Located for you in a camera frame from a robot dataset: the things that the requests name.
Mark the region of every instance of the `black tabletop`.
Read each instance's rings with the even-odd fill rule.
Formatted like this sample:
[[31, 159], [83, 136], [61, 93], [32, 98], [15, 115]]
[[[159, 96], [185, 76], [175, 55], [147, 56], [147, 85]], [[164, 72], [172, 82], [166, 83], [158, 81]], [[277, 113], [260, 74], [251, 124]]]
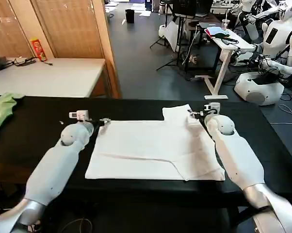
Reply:
[[[13, 167], [14, 177], [23, 170], [32, 171], [53, 147], [63, 128], [73, 119], [68, 112], [87, 109], [93, 119], [163, 120], [162, 108], [190, 104], [200, 110], [205, 101], [107, 100], [76, 98], [25, 97], [18, 101], [14, 115], [0, 128], [0, 165]], [[265, 170], [265, 181], [271, 190], [292, 202], [292, 156], [289, 154], [260, 109], [246, 102], [222, 102], [221, 114], [229, 116], [238, 133], [251, 145]], [[65, 191], [85, 197], [142, 196], [164, 200], [195, 200], [216, 206], [246, 204], [242, 192], [226, 176], [226, 181], [152, 181], [152, 180], [87, 180], [84, 178], [95, 145], [93, 135], [80, 153], [79, 162]]]

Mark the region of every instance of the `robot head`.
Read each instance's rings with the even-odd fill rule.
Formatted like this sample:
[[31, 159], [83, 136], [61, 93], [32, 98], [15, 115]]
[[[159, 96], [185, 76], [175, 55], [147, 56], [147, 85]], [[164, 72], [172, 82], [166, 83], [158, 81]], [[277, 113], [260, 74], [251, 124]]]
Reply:
[[292, 0], [280, 1], [279, 3], [280, 20], [287, 21], [292, 19]]

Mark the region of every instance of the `white desk leg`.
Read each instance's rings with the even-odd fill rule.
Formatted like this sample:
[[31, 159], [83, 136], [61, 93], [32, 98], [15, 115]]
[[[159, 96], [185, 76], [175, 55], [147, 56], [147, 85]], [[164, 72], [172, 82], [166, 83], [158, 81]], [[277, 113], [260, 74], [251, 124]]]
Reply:
[[225, 77], [226, 71], [228, 69], [228, 65], [229, 65], [229, 62], [230, 62], [231, 55], [232, 55], [232, 50], [229, 50], [229, 52], [227, 52], [226, 55], [225, 55], [222, 67], [221, 67], [221, 69], [219, 71], [219, 75], [218, 75], [217, 80], [216, 80], [215, 87], [212, 90], [209, 87], [209, 85], [211, 85], [209, 79], [208, 78], [204, 79], [206, 85], [208, 86], [208, 88], [209, 88], [209, 90], [211, 92], [211, 95], [204, 96], [204, 98], [206, 100], [227, 100], [228, 99], [228, 96], [226, 96], [226, 95], [218, 95], [218, 91], [220, 89], [220, 86], [221, 86], [221, 84], [223, 82], [223, 79]]

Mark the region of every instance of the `red object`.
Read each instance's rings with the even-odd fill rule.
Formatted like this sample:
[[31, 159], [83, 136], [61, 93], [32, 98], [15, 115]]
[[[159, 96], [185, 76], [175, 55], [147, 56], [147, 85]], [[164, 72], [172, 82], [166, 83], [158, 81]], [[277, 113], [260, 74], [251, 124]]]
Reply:
[[40, 61], [45, 62], [47, 57], [38, 39], [32, 40], [32, 45]]

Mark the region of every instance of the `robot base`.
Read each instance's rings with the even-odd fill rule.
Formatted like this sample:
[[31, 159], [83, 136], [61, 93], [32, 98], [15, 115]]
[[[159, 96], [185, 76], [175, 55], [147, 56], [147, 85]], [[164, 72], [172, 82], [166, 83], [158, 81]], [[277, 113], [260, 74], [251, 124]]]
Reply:
[[234, 87], [234, 91], [245, 101], [260, 106], [274, 104], [281, 98], [284, 86], [280, 83], [258, 85], [252, 79], [259, 77], [258, 72], [241, 74]]

